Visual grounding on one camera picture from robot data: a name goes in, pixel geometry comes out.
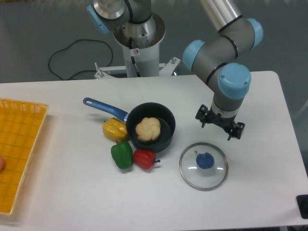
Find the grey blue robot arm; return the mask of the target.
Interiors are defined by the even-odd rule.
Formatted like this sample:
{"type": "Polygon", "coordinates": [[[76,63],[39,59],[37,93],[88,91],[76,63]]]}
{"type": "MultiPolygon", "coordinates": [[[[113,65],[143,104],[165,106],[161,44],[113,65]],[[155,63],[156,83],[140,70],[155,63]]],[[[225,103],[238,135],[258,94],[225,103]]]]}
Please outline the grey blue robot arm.
{"type": "MultiPolygon", "coordinates": [[[[210,108],[201,106],[196,119],[239,139],[245,125],[235,122],[235,117],[248,93],[251,74],[235,60],[262,41],[263,28],[257,20],[244,18],[232,0],[205,0],[203,5],[219,37],[210,44],[195,40],[182,55],[185,66],[214,93],[210,108]]],[[[149,0],[95,0],[87,12],[100,32],[112,32],[122,46],[128,77],[159,74],[159,44],[166,28],[149,0]]]]}

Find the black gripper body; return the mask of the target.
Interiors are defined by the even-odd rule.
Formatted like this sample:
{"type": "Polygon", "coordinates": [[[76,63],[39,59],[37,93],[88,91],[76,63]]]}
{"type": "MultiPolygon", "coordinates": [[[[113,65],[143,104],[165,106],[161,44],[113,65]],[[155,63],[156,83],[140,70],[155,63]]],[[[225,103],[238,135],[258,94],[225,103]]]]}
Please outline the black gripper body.
{"type": "Polygon", "coordinates": [[[223,117],[223,115],[215,114],[215,111],[211,106],[209,113],[207,114],[207,123],[208,124],[214,124],[218,127],[222,128],[225,132],[231,132],[234,127],[234,120],[236,118],[236,114],[234,114],[232,117],[223,117]]]}

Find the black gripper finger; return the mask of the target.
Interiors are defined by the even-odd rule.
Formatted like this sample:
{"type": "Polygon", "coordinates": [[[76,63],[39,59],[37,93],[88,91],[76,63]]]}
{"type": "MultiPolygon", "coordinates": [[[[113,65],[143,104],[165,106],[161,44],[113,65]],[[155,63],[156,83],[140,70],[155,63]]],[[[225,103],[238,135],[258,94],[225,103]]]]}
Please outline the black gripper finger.
{"type": "Polygon", "coordinates": [[[201,122],[201,127],[204,128],[206,124],[211,124],[213,120],[213,112],[211,109],[208,109],[207,106],[202,104],[195,116],[195,119],[201,122]]]}
{"type": "Polygon", "coordinates": [[[236,139],[240,139],[241,136],[242,136],[242,133],[244,131],[244,128],[245,128],[245,123],[243,122],[233,122],[229,127],[228,127],[228,141],[231,139],[231,138],[236,138],[236,139]]]}

